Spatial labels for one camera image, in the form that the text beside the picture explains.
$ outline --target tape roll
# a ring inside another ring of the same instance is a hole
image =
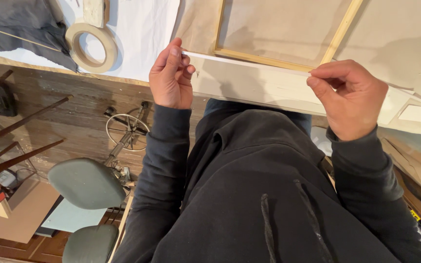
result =
[[[105,60],[103,62],[99,63],[93,58],[86,56],[79,44],[79,38],[82,33],[92,34],[100,40],[105,50]],[[118,49],[116,48],[115,41],[108,33],[108,28],[98,28],[87,23],[75,23],[67,29],[65,38],[70,47],[70,54],[74,62],[91,73],[107,72],[116,62]]]

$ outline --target gray chair seat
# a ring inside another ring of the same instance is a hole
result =
[[[56,164],[48,172],[48,180],[66,200],[83,209],[120,206],[126,198],[113,171],[89,158]]]
[[[67,240],[63,263],[107,262],[118,232],[114,225],[93,225],[77,230]]]

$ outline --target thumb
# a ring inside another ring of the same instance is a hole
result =
[[[163,74],[168,77],[175,77],[178,67],[181,65],[181,50],[177,46],[173,46],[170,49],[170,54],[168,55],[167,64],[163,69]]]
[[[310,86],[313,90],[314,94],[321,103],[324,105],[325,108],[329,107],[329,105],[335,103],[337,97],[339,96],[327,83],[325,80],[316,78],[316,77],[309,77],[306,80],[306,84]]]

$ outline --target person's left hand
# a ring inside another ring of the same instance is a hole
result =
[[[159,54],[149,73],[149,84],[156,104],[189,109],[193,102],[191,76],[196,68],[190,65],[190,57],[182,55],[181,44],[182,40],[175,38]]]

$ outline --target blue jeans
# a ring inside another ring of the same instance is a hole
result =
[[[218,110],[234,111],[235,114],[246,110],[266,110],[280,112],[287,116],[296,126],[298,126],[304,132],[306,132],[308,136],[311,134],[311,114],[284,111],[281,109],[252,105],[247,103],[209,99],[209,101],[206,104],[206,109],[204,110],[204,116]]]

